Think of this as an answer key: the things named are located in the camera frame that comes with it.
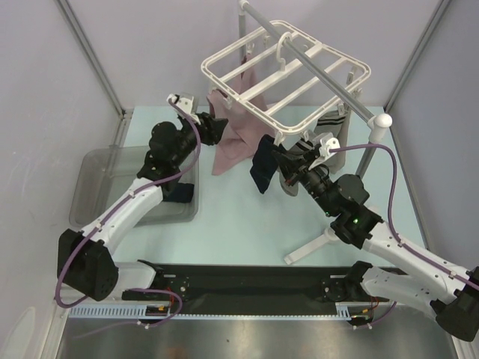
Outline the grey striped sock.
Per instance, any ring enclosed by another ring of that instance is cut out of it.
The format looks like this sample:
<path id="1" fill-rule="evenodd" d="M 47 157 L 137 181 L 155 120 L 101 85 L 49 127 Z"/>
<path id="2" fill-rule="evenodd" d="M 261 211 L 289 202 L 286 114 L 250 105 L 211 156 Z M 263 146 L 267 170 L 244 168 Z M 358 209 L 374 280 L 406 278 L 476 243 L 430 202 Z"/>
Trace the grey striped sock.
<path id="1" fill-rule="evenodd" d="M 338 139 L 338 133 L 344 122 L 345 116 L 346 114 L 339 114 L 338 110 L 329 111 L 325 113 L 322 117 L 320 117 L 317 120 L 317 125 L 315 127 L 314 132 L 316 134 L 331 132 Z M 334 156 L 331 157 L 328 161 L 326 161 L 326 165 L 328 166 L 331 172 L 332 172 L 333 164 L 335 163 L 335 160 L 333 158 Z"/>
<path id="2" fill-rule="evenodd" d="M 303 153 L 308 152 L 311 150 L 312 144 L 309 141 L 305 141 L 304 139 L 300 139 L 295 145 L 293 145 L 288 151 L 287 154 L 292 157 L 302 156 Z M 293 172 L 295 171 L 295 165 L 290 166 L 286 171 L 282 169 L 278 169 L 279 172 L 279 182 L 281 185 L 282 190 L 285 194 L 296 197 L 299 193 L 299 185 L 297 182 L 291 184 L 291 178 L 293 177 Z"/>

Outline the navy santa sock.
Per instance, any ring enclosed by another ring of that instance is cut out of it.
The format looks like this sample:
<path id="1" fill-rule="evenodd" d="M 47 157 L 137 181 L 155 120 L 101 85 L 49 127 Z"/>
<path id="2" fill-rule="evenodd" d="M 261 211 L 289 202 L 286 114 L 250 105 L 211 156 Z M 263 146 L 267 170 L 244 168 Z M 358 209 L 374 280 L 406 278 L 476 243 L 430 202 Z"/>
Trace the navy santa sock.
<path id="1" fill-rule="evenodd" d="M 249 171 L 257 190 L 264 194 L 269 188 L 271 179 L 278 169 L 278 162 L 273 153 L 282 153 L 283 149 L 274 145 L 274 138 L 264 135 L 258 144 L 252 158 L 252 166 Z"/>

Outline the navy green striped sock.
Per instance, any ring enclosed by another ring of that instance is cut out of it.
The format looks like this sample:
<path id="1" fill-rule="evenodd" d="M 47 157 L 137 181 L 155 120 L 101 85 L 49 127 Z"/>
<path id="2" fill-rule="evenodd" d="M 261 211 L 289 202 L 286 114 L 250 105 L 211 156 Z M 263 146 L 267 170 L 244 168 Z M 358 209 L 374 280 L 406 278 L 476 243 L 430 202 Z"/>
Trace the navy green striped sock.
<path id="1" fill-rule="evenodd" d="M 163 201 L 166 203 L 191 203 L 195 193 L 195 185 L 179 182 Z"/>

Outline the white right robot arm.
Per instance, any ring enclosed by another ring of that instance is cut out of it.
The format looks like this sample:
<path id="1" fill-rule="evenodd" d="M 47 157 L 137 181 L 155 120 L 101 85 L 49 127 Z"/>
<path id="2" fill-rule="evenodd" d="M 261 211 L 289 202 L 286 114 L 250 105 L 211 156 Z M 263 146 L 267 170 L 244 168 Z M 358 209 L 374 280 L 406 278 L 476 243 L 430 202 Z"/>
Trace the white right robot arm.
<path id="1" fill-rule="evenodd" d="M 286 264 L 336 242 L 382 257 L 403 274 L 357 262 L 345 281 L 349 297 L 362 300 L 370 295 L 400 302 L 435 319 L 457 339 L 473 341 L 478 333 L 478 270 L 444 260 L 399 235 L 390 218 L 383 220 L 366 207 L 369 194 L 359 176 L 345 174 L 332 182 L 323 161 L 339 151 L 330 146 L 301 155 L 272 150 L 286 183 L 300 183 L 334 219 L 321 236 L 288 254 Z"/>

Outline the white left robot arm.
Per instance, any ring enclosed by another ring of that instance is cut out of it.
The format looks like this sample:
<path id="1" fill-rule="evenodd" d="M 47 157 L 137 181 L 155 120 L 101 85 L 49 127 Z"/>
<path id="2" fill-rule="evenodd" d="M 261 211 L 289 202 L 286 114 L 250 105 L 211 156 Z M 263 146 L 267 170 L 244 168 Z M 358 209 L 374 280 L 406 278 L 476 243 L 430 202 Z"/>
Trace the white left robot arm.
<path id="1" fill-rule="evenodd" d="M 55 300 L 61 307 L 61 287 L 66 284 L 84 298 L 102 301 L 123 282 L 121 270 L 133 275 L 132 282 L 149 299 L 160 297 L 165 281 L 143 263 L 116 263 L 112 255 L 126 234 L 161 202 L 190 203 L 192 183 L 181 182 L 198 160 L 201 145 L 217 145 L 228 124 L 206 112 L 181 117 L 177 128 L 169 121 L 151 131 L 144 163 L 130 187 L 95 221 L 81 230 L 65 230 L 58 240 Z"/>

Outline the white clip drying hanger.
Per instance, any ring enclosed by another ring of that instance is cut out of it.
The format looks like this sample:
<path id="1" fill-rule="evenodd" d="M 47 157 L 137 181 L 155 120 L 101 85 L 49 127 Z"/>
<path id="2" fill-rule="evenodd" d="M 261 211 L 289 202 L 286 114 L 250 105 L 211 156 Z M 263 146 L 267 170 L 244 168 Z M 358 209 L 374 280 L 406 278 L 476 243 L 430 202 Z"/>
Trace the white clip drying hanger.
<path id="1" fill-rule="evenodd" d="M 364 121 L 373 114 L 357 99 L 370 78 L 363 61 L 282 20 L 274 39 L 259 27 L 206 58 L 202 73 L 226 96 L 283 136 L 300 135 L 344 105 Z"/>

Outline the pink tank top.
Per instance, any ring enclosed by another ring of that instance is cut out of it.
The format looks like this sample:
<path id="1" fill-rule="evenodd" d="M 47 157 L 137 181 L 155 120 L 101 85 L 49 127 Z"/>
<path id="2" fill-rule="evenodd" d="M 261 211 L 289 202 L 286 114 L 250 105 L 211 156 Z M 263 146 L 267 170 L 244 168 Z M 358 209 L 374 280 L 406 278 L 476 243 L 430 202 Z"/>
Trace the pink tank top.
<path id="1" fill-rule="evenodd" d="M 235 165 L 252 157 L 264 135 L 275 131 L 239 103 L 228 105 L 223 91 L 215 89 L 207 96 L 210 114 L 216 119 L 228 119 L 222 139 L 216 145 L 212 175 L 220 176 Z"/>

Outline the beige sock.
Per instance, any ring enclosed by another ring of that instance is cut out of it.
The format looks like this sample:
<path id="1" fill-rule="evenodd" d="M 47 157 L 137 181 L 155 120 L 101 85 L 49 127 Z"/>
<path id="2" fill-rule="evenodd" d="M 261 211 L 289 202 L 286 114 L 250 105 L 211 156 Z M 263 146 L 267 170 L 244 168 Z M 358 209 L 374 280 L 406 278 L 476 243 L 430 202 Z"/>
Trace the beige sock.
<path id="1" fill-rule="evenodd" d="M 351 114 L 352 114 L 352 110 L 348 109 L 346 112 L 346 116 L 344 118 L 344 122 L 338 133 L 338 140 L 341 147 L 345 147 L 347 145 Z M 332 167 L 332 173 L 336 174 L 339 170 L 341 170 L 344 167 L 346 163 L 346 153 L 340 152 L 336 154 L 333 159 L 335 160 L 335 163 L 333 164 L 333 167 Z"/>

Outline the grey metal clothes stand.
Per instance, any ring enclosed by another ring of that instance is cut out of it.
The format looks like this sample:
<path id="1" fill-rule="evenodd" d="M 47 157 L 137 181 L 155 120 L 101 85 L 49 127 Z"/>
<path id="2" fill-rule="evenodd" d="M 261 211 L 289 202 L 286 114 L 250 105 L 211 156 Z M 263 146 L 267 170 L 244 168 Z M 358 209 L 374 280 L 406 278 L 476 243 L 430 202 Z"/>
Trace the grey metal clothes stand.
<path id="1" fill-rule="evenodd" d="M 278 71 L 240 95 L 240 105 L 247 108 L 259 119 L 264 120 L 276 131 L 274 140 L 276 145 L 283 144 L 288 136 L 297 136 L 298 140 L 292 147 L 294 153 L 298 153 L 307 143 L 338 144 L 345 147 L 350 118 L 352 114 L 357 114 L 370 128 L 370 146 L 363 154 L 356 171 L 359 177 L 363 177 L 375 152 L 373 146 L 380 143 L 392 125 L 390 115 L 375 115 L 357 99 L 360 93 L 359 85 L 369 78 L 370 67 L 337 49 L 321 43 L 289 23 L 281 23 L 281 26 L 285 27 L 286 30 L 284 32 L 278 31 L 275 24 L 257 12 L 248 1 L 240 1 L 239 8 L 240 16 L 249 14 L 265 29 L 268 35 L 276 39 L 277 44 L 274 50 L 277 52 L 276 59 L 280 66 Z M 319 46 L 321 50 L 333 54 L 337 58 L 336 61 L 325 69 L 318 67 L 312 61 L 315 55 L 312 50 L 308 49 L 302 52 L 294 44 L 294 34 L 308 40 L 313 46 Z M 252 107 L 251 99 L 254 96 L 285 80 L 300 66 L 307 68 L 313 74 L 313 78 L 265 111 Z M 330 100 L 295 126 L 283 126 L 273 119 L 272 116 L 276 112 L 320 82 L 334 93 Z"/>

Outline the grey plastic bin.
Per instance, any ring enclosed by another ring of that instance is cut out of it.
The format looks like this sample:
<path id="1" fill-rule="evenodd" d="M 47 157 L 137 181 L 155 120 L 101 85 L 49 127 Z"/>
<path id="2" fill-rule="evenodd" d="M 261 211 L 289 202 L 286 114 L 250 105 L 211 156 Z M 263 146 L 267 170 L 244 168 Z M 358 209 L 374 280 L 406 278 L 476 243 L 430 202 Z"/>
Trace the grey plastic bin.
<path id="1" fill-rule="evenodd" d="M 79 171 L 70 225 L 84 227 L 104 213 L 130 187 L 144 164 L 147 146 L 104 148 L 85 155 Z M 184 174 L 181 183 L 195 185 L 191 203 L 166 203 L 162 201 L 137 223 L 137 225 L 172 224 L 191 221 L 199 206 L 199 164 Z"/>

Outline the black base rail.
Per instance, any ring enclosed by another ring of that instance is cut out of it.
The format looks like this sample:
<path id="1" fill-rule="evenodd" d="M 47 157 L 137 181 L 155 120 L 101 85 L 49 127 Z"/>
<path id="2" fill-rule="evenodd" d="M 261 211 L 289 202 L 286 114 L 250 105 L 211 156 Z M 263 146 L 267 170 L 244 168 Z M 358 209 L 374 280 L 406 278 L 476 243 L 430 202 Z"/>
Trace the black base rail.
<path id="1" fill-rule="evenodd" d="M 334 313 L 338 302 L 383 300 L 351 281 L 347 267 L 149 266 L 155 274 L 150 291 L 127 290 L 121 298 L 160 301 L 179 295 L 184 315 L 313 316 Z"/>

